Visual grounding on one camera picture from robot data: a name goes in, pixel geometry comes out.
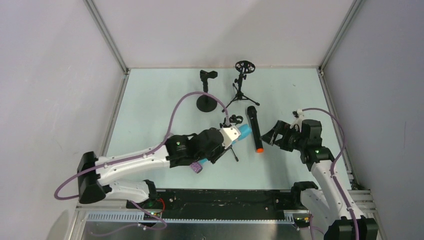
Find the blue microphone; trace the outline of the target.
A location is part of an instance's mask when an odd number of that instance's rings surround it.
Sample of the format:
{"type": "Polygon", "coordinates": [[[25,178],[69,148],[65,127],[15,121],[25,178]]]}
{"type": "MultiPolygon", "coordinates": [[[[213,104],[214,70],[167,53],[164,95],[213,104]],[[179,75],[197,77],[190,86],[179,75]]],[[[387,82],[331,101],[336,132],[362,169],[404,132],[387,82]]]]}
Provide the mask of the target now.
{"type": "Polygon", "coordinates": [[[243,124],[238,129],[240,131],[240,136],[232,142],[232,145],[234,145],[237,142],[245,139],[248,135],[250,135],[252,133],[252,129],[248,124],[243,124]]]}

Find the small black tripod stand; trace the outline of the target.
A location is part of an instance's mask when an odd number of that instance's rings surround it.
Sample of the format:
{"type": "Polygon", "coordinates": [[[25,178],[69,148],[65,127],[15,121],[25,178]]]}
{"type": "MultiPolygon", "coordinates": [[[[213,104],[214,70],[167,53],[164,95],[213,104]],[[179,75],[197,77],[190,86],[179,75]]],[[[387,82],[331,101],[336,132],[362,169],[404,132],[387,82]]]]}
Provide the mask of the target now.
{"type": "Polygon", "coordinates": [[[232,152],[237,162],[239,159],[233,150],[233,142],[241,136],[241,132],[237,128],[237,124],[241,124],[243,119],[244,118],[241,115],[233,114],[230,117],[225,117],[223,123],[220,124],[220,132],[222,133],[224,139],[222,146],[224,147],[225,151],[230,150],[232,152]]]}

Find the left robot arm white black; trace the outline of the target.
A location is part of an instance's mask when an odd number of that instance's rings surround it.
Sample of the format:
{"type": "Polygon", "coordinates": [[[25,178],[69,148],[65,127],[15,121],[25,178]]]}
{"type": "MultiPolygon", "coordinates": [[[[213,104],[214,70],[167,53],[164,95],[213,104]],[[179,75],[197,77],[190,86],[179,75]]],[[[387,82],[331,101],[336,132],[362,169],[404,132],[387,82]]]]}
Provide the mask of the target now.
{"type": "Polygon", "coordinates": [[[153,181],[128,181],[126,175],[159,168],[190,166],[200,160],[215,163],[239,137],[234,127],[209,128],[199,134],[173,135],[157,150],[148,148],[135,155],[97,157],[94,152],[82,155],[77,167],[78,201],[93,204],[104,199],[122,199],[142,203],[157,197],[153,181]]]}

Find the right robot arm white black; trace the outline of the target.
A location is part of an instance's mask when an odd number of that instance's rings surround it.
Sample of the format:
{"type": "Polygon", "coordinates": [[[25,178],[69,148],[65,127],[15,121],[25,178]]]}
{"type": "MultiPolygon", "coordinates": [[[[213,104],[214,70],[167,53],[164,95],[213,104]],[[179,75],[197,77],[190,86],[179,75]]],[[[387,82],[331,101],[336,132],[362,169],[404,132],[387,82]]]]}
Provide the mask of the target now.
{"type": "Polygon", "coordinates": [[[323,146],[322,124],[306,119],[289,124],[278,120],[260,139],[281,150],[300,152],[300,160],[315,178],[295,182],[291,192],[311,215],[321,220],[325,240],[376,240],[379,226],[374,218],[366,217],[348,190],[338,180],[335,158],[323,146]]]}

